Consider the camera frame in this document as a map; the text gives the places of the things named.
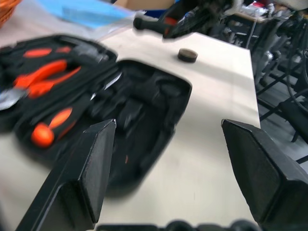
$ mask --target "open tool case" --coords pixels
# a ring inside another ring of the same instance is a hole
[[[61,75],[77,71],[43,95],[32,97],[29,94],[11,108],[0,111],[0,127],[13,128],[25,153],[53,165],[75,147],[80,134],[90,125],[115,118],[108,189],[135,186],[172,138],[192,87],[179,77],[138,61],[116,62],[114,52],[91,41],[73,38],[94,46],[99,55],[108,58],[97,62],[87,55],[66,52],[67,46],[70,46],[68,50],[74,49],[72,44],[64,42],[68,38],[73,37],[39,38],[0,50],[2,89],[11,88],[16,76],[31,73],[42,64],[59,59],[70,61],[67,73]],[[26,51],[35,54],[33,49],[50,47],[53,52],[36,58],[37,61],[23,55]],[[81,113],[78,119],[71,119],[71,126],[63,129],[50,145],[42,148],[35,144],[33,133],[38,124],[51,124],[55,114],[65,114],[68,108],[72,108],[72,113]]]

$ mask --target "orange tool handle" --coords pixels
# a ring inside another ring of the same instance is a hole
[[[32,49],[26,51],[23,56],[25,58],[40,58],[49,55],[52,51],[52,48]],[[55,50],[56,53],[69,53],[70,51],[70,47],[59,47]]]
[[[47,79],[51,75],[65,71],[66,68],[67,61],[65,59],[54,61],[44,65],[39,70],[36,70],[29,75],[18,76],[14,81],[14,85],[17,88],[26,89],[33,83],[40,82],[44,79]]]
[[[75,70],[71,71],[70,73],[57,78],[57,79],[50,79],[50,80],[45,80],[36,84],[31,85],[27,90],[28,90],[28,97],[29,98],[37,98],[40,97],[47,92],[49,92],[54,85],[57,85],[59,83],[64,82],[65,80],[69,79],[72,77],[74,74],[76,74],[81,67],[76,68]]]
[[[84,95],[71,106],[51,115],[34,128],[31,140],[41,148],[50,147],[70,131],[89,107],[91,96]]]

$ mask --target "small round object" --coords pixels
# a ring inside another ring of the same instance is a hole
[[[187,62],[194,63],[196,62],[198,54],[192,50],[181,48],[178,53],[178,59]]]

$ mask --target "wicker basket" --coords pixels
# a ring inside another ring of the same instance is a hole
[[[11,17],[21,0],[0,0],[0,27]]]

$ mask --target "black tool case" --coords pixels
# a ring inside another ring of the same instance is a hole
[[[20,42],[14,48],[3,48],[0,61],[15,49],[24,51],[50,44],[62,46],[57,41],[63,36],[39,38]],[[108,191],[121,191],[138,185],[167,146],[186,109],[192,87],[179,77],[139,61],[116,62],[114,52],[91,41],[85,42],[107,54],[109,59],[96,63],[87,57],[74,57],[82,71],[76,79],[64,82],[39,98],[23,98],[12,108],[0,112],[0,127],[13,125],[25,153],[52,166],[76,146],[80,134],[90,125],[115,118]],[[3,88],[12,87],[13,79],[6,73],[8,65],[1,64],[0,69]],[[119,75],[120,79],[104,90],[106,84]],[[40,121],[77,101],[89,100],[94,93],[85,113],[61,139],[48,148],[39,148],[31,141],[31,134]]]

